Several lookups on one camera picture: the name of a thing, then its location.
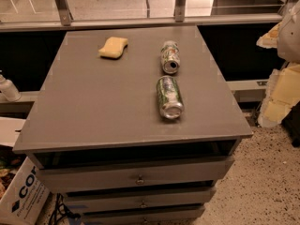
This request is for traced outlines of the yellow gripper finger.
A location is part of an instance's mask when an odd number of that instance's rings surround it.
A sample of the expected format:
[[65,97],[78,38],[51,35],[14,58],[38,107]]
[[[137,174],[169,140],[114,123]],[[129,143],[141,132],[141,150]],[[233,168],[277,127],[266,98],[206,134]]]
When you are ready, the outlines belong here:
[[272,27],[267,33],[265,33],[262,37],[256,42],[256,45],[265,49],[276,48],[278,46],[278,29],[280,27],[280,22],[277,23],[274,27]]
[[282,70],[274,69],[267,82],[258,123],[272,128],[282,122],[300,101],[300,65],[290,63]]

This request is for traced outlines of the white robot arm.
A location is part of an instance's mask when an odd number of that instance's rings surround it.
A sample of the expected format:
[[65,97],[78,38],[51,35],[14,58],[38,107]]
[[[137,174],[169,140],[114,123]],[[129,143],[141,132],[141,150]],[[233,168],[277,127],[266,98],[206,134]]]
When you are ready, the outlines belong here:
[[280,124],[300,101],[300,1],[256,45],[276,48],[278,57],[287,63],[282,70],[272,71],[260,108],[259,125],[271,128]]

